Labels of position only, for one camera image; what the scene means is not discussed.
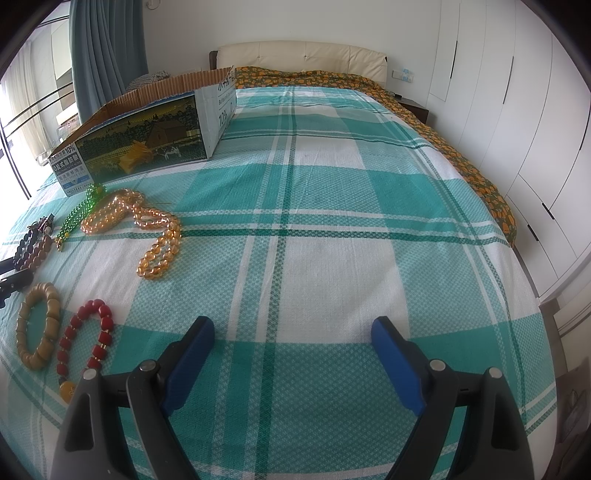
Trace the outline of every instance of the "open cardboard box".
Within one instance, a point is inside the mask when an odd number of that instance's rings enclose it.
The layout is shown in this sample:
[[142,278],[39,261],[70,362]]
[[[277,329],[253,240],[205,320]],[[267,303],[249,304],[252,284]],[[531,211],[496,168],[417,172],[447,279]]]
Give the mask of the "open cardboard box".
[[207,160],[236,109],[233,67],[170,77],[101,107],[50,157],[71,196],[89,184]]

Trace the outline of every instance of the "headboard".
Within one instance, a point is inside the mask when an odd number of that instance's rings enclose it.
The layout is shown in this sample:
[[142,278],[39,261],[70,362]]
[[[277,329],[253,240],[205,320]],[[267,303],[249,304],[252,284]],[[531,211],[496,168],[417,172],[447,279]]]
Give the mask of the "headboard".
[[257,41],[225,45],[209,53],[211,69],[262,67],[282,72],[354,73],[386,85],[386,55],[367,48],[309,41]]

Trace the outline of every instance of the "curtain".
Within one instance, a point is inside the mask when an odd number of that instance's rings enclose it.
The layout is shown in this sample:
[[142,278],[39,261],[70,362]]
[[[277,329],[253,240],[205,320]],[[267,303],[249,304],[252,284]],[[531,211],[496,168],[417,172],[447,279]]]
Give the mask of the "curtain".
[[[17,56],[10,64],[5,73],[2,82],[6,87],[8,102],[13,115],[18,115],[28,109],[38,100],[37,89],[35,88],[35,78],[33,76],[33,64],[31,63],[31,43],[26,42]],[[18,117],[9,127],[6,134],[12,131],[12,128],[19,126],[31,115],[38,112],[38,105],[27,111],[27,113]],[[47,132],[41,123],[39,115],[31,118],[20,129],[29,150],[35,158],[44,154],[51,148]]]
[[82,122],[148,73],[142,8],[142,0],[72,0],[72,76]]

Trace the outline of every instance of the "white door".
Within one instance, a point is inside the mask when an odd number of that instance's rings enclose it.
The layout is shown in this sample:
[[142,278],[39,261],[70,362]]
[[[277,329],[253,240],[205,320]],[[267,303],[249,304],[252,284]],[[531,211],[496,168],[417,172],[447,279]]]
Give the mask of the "white door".
[[485,0],[462,0],[457,35],[456,59],[446,100],[429,94],[427,124],[457,147],[478,82],[486,29]]
[[591,94],[560,42],[552,39],[552,73],[544,112],[534,142],[519,171],[550,207],[577,158]]
[[577,260],[577,256],[558,223],[521,175],[517,175],[507,196],[517,205],[531,228],[530,233],[538,238],[554,272],[560,278]]
[[515,0],[486,0],[486,33],[476,92],[457,146],[480,167],[503,108],[515,50]]
[[507,197],[506,201],[515,216],[515,223],[517,224],[515,247],[525,263],[525,267],[534,282],[539,297],[556,283],[558,276],[556,276],[556,272],[552,268],[552,264],[546,252],[544,252],[542,245],[528,230],[527,222],[519,209],[513,204],[510,198]]
[[440,98],[443,102],[447,98],[449,79],[452,76],[459,21],[460,0],[441,0],[439,40],[437,41],[437,54],[429,93]]
[[552,33],[521,1],[515,5],[515,53],[505,104],[480,165],[506,195],[540,123],[552,63]]
[[550,209],[580,256],[591,242],[591,131],[587,133],[569,178]]

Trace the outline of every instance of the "blue curtain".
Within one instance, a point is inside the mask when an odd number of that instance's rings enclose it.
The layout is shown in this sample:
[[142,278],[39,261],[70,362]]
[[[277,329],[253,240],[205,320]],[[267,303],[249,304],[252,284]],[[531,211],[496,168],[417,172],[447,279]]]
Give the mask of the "blue curtain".
[[82,122],[148,73],[142,7],[142,0],[72,0],[72,77]]

